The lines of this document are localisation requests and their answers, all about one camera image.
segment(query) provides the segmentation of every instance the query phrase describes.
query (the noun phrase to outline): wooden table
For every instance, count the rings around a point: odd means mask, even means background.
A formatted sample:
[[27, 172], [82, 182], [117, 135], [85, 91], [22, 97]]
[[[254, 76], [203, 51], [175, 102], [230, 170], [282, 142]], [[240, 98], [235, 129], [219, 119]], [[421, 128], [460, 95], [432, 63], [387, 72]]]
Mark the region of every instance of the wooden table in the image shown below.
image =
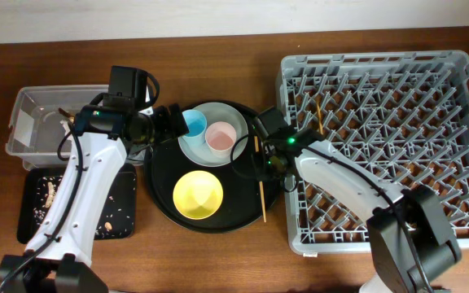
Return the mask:
[[[285, 55], [405, 50], [465, 50], [469, 28], [295, 33], [246, 37], [0, 45], [0, 261], [19, 255], [15, 238], [25, 170], [4, 151], [17, 91], [30, 85], [107, 83], [113, 64], [145, 68], [159, 79], [160, 104], [224, 98], [258, 111], [274, 105]], [[322, 291], [360, 286], [374, 273], [369, 254], [303, 258], [287, 243], [283, 198], [258, 221], [228, 234], [199, 234], [153, 204], [139, 169], [137, 230], [94, 244], [92, 269], [123, 291]], [[469, 292], [469, 251], [433, 282]]]

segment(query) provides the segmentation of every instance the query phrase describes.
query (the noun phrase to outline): white plate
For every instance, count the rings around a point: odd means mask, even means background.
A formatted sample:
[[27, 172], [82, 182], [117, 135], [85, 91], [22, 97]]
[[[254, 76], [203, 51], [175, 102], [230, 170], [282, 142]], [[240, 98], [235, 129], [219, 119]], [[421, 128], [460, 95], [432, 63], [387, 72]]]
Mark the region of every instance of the white plate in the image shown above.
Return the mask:
[[[195, 110], [202, 112], [206, 119], [208, 120], [208, 127], [219, 121], [224, 121], [233, 125], [236, 129], [236, 139], [240, 139], [242, 136], [249, 133], [248, 123], [243, 118], [242, 114], [238, 112], [232, 106], [229, 106], [225, 103], [203, 103], [197, 107]], [[248, 140], [244, 139], [242, 142], [236, 146], [233, 154], [233, 160], [239, 157], [242, 154], [242, 151], [245, 149]], [[204, 167], [220, 167], [230, 162], [230, 157], [227, 158], [218, 158], [214, 156], [209, 150], [208, 144], [203, 143], [200, 146], [189, 147], [186, 141], [183, 138], [178, 138], [178, 145], [180, 149], [186, 155], [189, 160], [204, 166]]]

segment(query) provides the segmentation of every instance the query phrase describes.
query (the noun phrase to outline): white wall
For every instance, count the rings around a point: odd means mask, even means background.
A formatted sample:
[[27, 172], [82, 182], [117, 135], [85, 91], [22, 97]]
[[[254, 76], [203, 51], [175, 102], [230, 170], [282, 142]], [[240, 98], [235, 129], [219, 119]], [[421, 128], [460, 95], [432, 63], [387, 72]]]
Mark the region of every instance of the white wall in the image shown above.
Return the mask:
[[0, 43], [469, 25], [469, 0], [0, 0]]

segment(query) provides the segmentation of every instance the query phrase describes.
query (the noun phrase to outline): gray dish rack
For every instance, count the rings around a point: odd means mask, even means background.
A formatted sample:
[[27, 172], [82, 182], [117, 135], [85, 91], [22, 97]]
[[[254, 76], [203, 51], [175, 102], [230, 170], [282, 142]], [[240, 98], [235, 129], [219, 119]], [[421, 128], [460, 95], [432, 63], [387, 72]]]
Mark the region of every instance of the gray dish rack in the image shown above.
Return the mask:
[[[469, 247], [469, 56], [456, 50], [285, 57], [278, 107], [318, 129], [383, 179], [426, 185]], [[293, 178], [287, 179], [292, 186]], [[369, 251], [366, 224], [308, 182], [286, 193], [291, 249], [304, 256]]]

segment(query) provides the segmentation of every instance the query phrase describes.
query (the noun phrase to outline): yellow bowl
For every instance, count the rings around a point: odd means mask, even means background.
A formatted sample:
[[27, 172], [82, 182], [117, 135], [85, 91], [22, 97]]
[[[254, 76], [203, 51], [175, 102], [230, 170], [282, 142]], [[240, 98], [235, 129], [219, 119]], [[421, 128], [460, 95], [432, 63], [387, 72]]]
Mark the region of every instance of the yellow bowl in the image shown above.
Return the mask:
[[209, 172], [193, 171], [182, 176], [173, 189], [177, 210], [192, 220], [202, 220], [215, 213], [224, 192], [218, 179]]

